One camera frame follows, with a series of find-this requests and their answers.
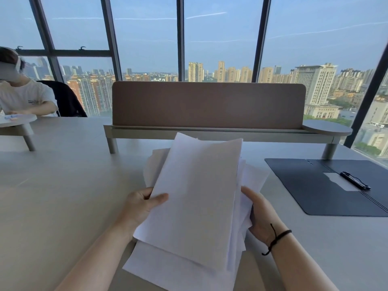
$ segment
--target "desk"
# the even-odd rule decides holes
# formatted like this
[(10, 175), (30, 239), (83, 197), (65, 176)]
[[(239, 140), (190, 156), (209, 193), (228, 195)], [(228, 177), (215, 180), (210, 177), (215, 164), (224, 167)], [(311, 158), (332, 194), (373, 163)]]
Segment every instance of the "desk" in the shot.
[[(142, 170), (153, 149), (170, 140), (118, 139), (108, 152), (105, 118), (46, 117), (32, 123), (36, 152), (22, 137), (0, 137), (0, 289), (53, 290), (113, 221), (131, 190), (144, 186)], [(245, 142), (247, 163), (265, 157), (319, 158), (324, 144)], [(364, 159), (339, 146), (334, 158)], [(380, 291), (388, 282), (388, 218), (309, 216), (270, 173), (262, 191), (304, 248), (341, 291)], [(283, 290), (264, 245), (247, 236), (267, 291)], [(147, 286), (121, 266), (110, 290)]]

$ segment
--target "neck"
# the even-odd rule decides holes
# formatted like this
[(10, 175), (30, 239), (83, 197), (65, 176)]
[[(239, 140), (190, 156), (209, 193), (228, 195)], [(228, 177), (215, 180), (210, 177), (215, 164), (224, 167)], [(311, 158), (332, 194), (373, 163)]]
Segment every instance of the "neck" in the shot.
[(25, 76), (24, 74), (21, 74), (19, 76), (19, 80), (18, 81), (10, 81), (9, 84), (12, 87), (21, 87), (21, 86), (26, 85), (29, 81), (30, 81), (29, 77)]

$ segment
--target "chair backrest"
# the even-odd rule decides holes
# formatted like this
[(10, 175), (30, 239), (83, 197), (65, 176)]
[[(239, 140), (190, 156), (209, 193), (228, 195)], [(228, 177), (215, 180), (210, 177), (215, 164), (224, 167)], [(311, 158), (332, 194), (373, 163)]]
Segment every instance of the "chair backrest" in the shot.
[(113, 84), (113, 125), (301, 129), (302, 84), (131, 82)]
[(58, 113), (62, 117), (87, 117), (80, 101), (73, 90), (66, 84), (58, 81), (38, 81), (54, 91), (58, 104)]

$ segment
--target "white t-shirt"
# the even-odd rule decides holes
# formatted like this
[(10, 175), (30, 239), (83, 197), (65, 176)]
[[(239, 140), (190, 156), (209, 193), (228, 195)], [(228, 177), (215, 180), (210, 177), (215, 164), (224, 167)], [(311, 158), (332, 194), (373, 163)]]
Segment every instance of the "white t-shirt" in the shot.
[[(6, 81), (0, 83), (0, 111), (5, 113), (14, 110), (25, 110), (43, 102), (51, 101), (57, 107), (52, 88), (45, 84), (30, 80), (21, 87), (12, 87)], [(58, 116), (56, 112), (46, 116)]]

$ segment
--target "sky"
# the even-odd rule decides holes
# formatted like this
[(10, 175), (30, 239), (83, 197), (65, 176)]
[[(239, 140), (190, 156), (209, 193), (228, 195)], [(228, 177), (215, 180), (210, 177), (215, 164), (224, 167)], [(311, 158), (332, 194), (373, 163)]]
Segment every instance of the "sky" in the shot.
[[(41, 0), (56, 49), (107, 50), (100, 0)], [(253, 68), (263, 0), (184, 0), (185, 65), (213, 72)], [(0, 44), (42, 49), (28, 0), (0, 0)], [(121, 69), (177, 72), (176, 0), (111, 0)], [(331, 62), (375, 68), (388, 42), (388, 0), (272, 0), (261, 67), (282, 73)], [(84, 71), (112, 68), (110, 58), (60, 57)]]

